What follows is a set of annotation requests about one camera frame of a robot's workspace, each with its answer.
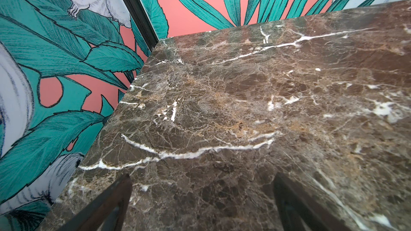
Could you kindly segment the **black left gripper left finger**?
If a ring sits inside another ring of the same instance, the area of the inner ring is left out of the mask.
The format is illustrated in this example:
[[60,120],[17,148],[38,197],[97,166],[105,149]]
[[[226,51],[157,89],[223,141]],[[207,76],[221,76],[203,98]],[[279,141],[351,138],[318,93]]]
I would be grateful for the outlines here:
[[120,231],[132,193],[129,174],[123,174],[60,231]]

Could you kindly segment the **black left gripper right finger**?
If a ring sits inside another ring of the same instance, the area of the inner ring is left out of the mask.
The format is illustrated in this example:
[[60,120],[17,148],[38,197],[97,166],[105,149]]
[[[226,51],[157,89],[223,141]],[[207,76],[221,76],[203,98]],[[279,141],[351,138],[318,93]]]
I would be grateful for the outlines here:
[[273,190],[281,224],[285,231],[348,231],[349,228],[334,217],[293,182],[278,172],[274,178]]

